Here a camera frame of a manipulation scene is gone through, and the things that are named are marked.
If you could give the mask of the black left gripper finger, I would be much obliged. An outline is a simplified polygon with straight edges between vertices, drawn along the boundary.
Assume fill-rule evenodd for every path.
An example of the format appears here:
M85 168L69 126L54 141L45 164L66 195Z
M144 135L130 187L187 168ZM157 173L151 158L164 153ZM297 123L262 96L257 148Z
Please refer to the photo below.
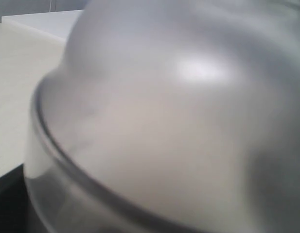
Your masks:
M29 200L23 165L0 177L0 233L39 233L40 219Z

